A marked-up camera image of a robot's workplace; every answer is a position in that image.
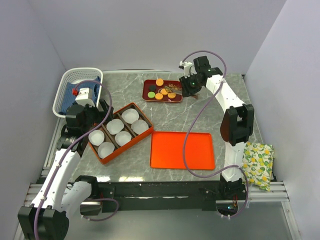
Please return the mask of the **metal serving tongs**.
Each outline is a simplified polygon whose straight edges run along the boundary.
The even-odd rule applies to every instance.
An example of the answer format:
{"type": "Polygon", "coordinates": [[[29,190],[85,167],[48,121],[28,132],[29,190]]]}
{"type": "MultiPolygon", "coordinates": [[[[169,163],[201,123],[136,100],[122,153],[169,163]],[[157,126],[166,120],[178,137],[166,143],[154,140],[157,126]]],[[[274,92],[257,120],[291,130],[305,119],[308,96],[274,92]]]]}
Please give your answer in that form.
{"type": "Polygon", "coordinates": [[[176,95],[183,95],[182,93],[182,88],[174,85],[174,84],[168,84],[164,86],[164,89],[168,92],[168,93],[175,93],[176,95]]]}

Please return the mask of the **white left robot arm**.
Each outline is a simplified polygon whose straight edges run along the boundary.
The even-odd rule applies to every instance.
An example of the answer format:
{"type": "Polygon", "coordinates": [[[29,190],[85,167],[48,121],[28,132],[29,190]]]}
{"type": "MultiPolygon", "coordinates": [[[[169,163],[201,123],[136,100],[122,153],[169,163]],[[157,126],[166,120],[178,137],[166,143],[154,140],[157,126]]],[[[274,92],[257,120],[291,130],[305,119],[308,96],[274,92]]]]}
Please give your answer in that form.
{"type": "Polygon", "coordinates": [[[67,109],[66,123],[57,141],[51,169],[30,206],[18,211],[18,221],[27,240],[63,240],[68,232],[70,218],[85,200],[101,197],[97,178],[80,176],[72,188],[69,180],[78,166],[89,142],[88,135],[113,117],[113,107],[104,99],[96,106],[74,103],[67,109]]]}

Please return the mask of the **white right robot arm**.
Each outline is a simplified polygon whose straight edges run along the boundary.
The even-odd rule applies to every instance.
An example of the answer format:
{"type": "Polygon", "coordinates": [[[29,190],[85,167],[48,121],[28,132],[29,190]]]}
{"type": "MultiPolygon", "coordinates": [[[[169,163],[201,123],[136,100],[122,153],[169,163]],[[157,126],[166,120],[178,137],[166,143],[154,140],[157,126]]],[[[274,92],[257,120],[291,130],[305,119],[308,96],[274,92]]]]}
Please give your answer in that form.
{"type": "Polygon", "coordinates": [[[220,135],[225,142],[224,168],[220,174],[219,195],[228,200],[241,191],[242,176],[239,167],[243,151],[253,134],[254,107],[244,103],[228,85],[225,74],[217,67],[211,67],[206,56],[200,56],[193,63],[181,61],[179,68],[184,76],[179,79],[182,96],[195,96],[203,87],[213,93],[224,115],[220,135]]]}

